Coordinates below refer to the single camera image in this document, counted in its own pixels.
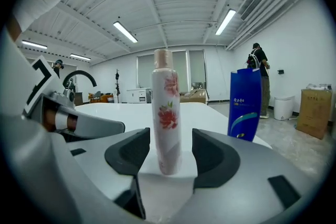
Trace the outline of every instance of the ceiling light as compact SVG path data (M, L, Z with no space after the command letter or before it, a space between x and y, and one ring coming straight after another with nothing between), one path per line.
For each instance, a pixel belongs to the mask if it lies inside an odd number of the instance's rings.
M138 42L138 40L135 37L133 37L132 34L128 32L127 29L120 22L115 22L113 25L125 36L127 36L133 43Z
M76 58L79 58L79 59L83 59L83 60L88 60L88 61L91 60L91 58L84 57L84 56L81 56L81 55L76 55L76 54L70 54L70 56L76 57Z
M226 14L222 24L220 25L219 29L216 32L216 36L220 36L225 27L228 25L228 23L231 21L232 17L236 14L236 11L233 9L230 9L229 12Z
M41 44L38 44L38 43L34 43L34 42L30 42L30 41L26 41L26 40L22 40L22 43L23 43L23 44L26 44L26 45L33 46L33 47L37 47L37 48L40 48L40 49L47 49L47 48L48 48L48 47L45 46L45 45L41 45Z

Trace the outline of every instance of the floral pattern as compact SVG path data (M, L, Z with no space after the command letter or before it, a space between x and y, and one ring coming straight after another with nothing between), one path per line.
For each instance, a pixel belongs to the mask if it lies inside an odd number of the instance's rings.
M172 73L170 77L166 77L164 90L172 97L180 96L177 73Z
M177 115L173 110L173 102L168 103L167 106L161 106L158 113L160 117L160 124L163 129L175 129L177 127Z

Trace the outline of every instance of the air vent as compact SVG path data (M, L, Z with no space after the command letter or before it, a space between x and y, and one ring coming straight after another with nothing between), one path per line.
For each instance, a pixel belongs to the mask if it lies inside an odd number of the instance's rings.
M241 19L246 21L250 15L264 3L265 0L253 0L252 3L247 7L247 9L241 15Z

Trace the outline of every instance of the white wall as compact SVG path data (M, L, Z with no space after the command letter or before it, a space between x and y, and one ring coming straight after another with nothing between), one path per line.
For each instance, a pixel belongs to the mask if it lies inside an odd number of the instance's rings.
M77 70L83 70L87 73L89 73L90 75L92 75L92 68L89 68L88 65L82 65L82 66L78 66ZM85 77L85 76L77 76L77 85L78 85L78 92L82 92L82 96L83 96L83 102L89 102L89 93L96 93L98 91L100 91L98 89L98 84L97 87L93 87L91 81Z
M228 100L230 89L230 72L233 70L234 53L225 51L222 47L215 46L185 46L170 48L174 50L200 50L204 49L207 90L209 99ZM119 70L119 84L121 102L126 102L126 91L137 88L137 56L154 53L154 50L134 53L115 58L93 66L92 75L95 78L98 89L101 92L114 92L115 73Z
M263 48L271 69L271 102L274 96L295 96L299 112L301 89L309 83L330 83L336 91L335 27L321 0L301 0L278 21L238 47L236 68L241 68L253 43Z

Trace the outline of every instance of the gray floor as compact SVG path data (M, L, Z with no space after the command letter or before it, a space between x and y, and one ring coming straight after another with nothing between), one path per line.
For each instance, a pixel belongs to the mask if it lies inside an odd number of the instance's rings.
M229 116L229 103L212 103L210 107ZM297 120L278 121L269 110L268 119L260 119L256 135L275 151L289 159L316 182L331 164L336 141L328 132L322 140L295 129Z

